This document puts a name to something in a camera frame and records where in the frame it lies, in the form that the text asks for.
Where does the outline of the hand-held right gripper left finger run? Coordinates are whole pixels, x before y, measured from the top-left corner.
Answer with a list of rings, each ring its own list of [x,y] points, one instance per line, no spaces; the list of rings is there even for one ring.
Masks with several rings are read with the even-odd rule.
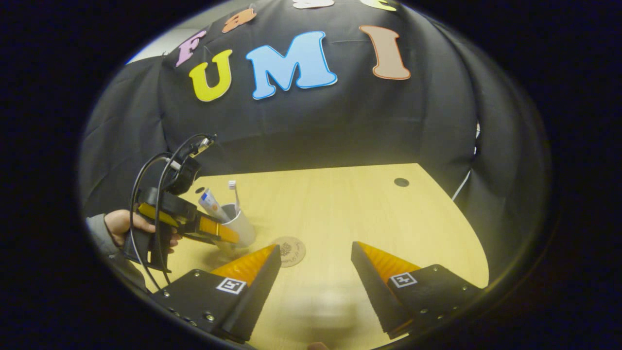
[[[280,246],[271,244],[211,272],[193,269],[151,299],[201,332],[243,344],[280,268]]]

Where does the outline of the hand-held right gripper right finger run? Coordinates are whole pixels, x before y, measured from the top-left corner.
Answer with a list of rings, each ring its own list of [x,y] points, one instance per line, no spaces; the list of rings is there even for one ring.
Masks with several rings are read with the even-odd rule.
[[[360,241],[351,261],[390,339],[447,324],[482,292],[441,264],[420,267]]]

